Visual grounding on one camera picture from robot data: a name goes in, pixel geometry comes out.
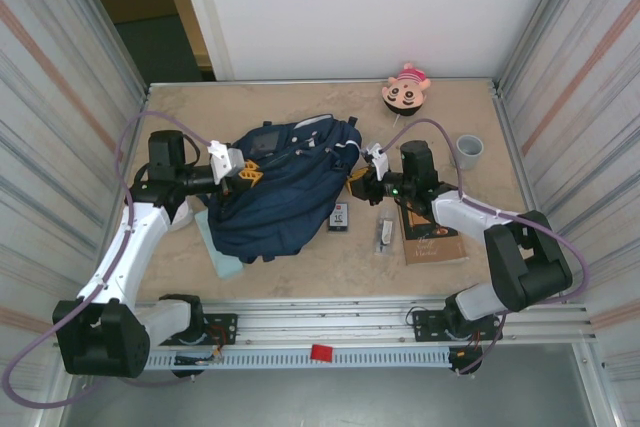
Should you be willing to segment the black card pack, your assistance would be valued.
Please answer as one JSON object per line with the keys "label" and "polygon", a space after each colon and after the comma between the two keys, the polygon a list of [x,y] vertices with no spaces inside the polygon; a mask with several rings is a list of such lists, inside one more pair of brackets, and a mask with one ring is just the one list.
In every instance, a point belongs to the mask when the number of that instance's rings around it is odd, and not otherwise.
{"label": "black card pack", "polygon": [[327,230],[334,233],[347,232],[349,228],[349,206],[346,202],[337,202],[327,219]]}

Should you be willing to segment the navy blue backpack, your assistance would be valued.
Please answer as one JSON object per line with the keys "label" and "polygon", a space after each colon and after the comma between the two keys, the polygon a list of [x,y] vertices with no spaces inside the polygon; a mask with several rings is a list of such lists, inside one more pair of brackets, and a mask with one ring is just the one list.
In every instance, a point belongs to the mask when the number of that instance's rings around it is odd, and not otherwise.
{"label": "navy blue backpack", "polygon": [[288,124],[264,122],[233,146],[260,179],[243,192],[207,201],[215,248],[243,263],[293,256],[333,212],[358,161],[357,119],[321,114]]}

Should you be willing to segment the brown and black book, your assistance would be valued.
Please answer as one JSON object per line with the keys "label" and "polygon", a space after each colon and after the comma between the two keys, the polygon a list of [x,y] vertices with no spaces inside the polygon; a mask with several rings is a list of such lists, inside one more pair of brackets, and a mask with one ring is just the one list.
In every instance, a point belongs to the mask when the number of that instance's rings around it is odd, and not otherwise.
{"label": "brown and black book", "polygon": [[399,214],[407,265],[457,263],[468,258],[455,229],[437,224],[432,215],[420,216],[402,205]]}

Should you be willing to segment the grey cup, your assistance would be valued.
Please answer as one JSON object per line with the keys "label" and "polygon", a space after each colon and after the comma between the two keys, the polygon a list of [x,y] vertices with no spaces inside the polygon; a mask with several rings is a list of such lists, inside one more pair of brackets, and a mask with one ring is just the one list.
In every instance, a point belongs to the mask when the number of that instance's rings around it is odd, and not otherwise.
{"label": "grey cup", "polygon": [[474,135],[461,135],[455,142],[455,159],[460,170],[473,169],[484,152],[482,140]]}

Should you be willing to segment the plush doll head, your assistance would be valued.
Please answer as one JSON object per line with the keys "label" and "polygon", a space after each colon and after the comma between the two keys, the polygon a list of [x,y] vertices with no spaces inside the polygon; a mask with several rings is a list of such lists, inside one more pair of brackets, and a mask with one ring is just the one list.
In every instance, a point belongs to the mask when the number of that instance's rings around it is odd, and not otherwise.
{"label": "plush doll head", "polygon": [[382,101],[396,116],[395,121],[400,117],[411,117],[424,105],[430,86],[431,80],[425,72],[407,62],[398,74],[387,78],[387,84],[381,90]]}

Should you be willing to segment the aluminium rail frame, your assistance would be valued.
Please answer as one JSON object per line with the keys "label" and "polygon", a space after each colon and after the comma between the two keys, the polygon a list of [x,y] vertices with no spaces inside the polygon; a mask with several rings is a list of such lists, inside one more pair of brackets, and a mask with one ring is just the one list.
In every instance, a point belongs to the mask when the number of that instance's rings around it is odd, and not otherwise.
{"label": "aluminium rail frame", "polygon": [[[227,299],[205,301],[206,313],[238,316],[237,348],[398,347],[415,342],[410,309],[439,310],[442,296]],[[502,345],[593,343],[581,304],[550,304],[512,313]]]}

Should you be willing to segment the white door frame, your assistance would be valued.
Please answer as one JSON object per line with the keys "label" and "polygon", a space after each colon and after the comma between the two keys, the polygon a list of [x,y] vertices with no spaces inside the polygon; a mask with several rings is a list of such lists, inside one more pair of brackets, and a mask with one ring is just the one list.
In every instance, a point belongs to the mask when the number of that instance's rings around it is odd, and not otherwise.
{"label": "white door frame", "polygon": [[222,82],[235,81],[236,76],[215,0],[190,1],[216,79]]}

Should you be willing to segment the aluminium frame post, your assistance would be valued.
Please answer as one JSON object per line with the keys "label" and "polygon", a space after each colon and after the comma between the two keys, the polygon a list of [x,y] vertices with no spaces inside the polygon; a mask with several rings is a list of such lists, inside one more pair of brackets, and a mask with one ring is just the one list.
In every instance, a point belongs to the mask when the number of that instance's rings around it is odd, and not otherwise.
{"label": "aluminium frame post", "polygon": [[493,88],[496,94],[499,94],[501,89],[504,87],[506,81],[510,74],[516,68],[516,64],[519,59],[524,55],[524,51],[527,48],[527,45],[532,41],[534,37],[534,31],[537,25],[540,22],[540,19],[545,12],[547,4],[550,0],[539,0],[535,9],[532,12],[532,15],[527,22],[522,35],[520,36],[518,42],[515,44],[515,47],[507,57],[507,60],[504,63],[504,66],[501,68],[499,74],[493,79]]}
{"label": "aluminium frame post", "polygon": [[86,6],[83,13],[90,26],[97,31],[100,45],[114,64],[127,89],[132,95],[145,101],[148,97],[148,86],[102,2],[100,0],[84,0],[84,2]]}

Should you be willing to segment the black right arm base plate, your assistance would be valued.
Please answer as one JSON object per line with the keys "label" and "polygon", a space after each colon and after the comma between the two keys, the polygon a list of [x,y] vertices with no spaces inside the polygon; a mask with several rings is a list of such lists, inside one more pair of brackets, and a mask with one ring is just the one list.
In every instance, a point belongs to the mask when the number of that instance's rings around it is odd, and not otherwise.
{"label": "black right arm base plate", "polygon": [[468,342],[473,338],[488,341],[494,338],[499,324],[495,315],[467,320],[460,313],[446,309],[411,313],[416,342]]}

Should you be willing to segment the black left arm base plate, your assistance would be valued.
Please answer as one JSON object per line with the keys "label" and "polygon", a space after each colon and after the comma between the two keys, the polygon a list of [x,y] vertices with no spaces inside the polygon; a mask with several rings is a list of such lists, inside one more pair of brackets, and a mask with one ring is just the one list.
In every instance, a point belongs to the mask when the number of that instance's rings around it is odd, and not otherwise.
{"label": "black left arm base plate", "polygon": [[205,313],[204,330],[196,340],[185,340],[178,334],[168,338],[161,346],[212,346],[234,345],[238,333],[238,315],[233,313]]}

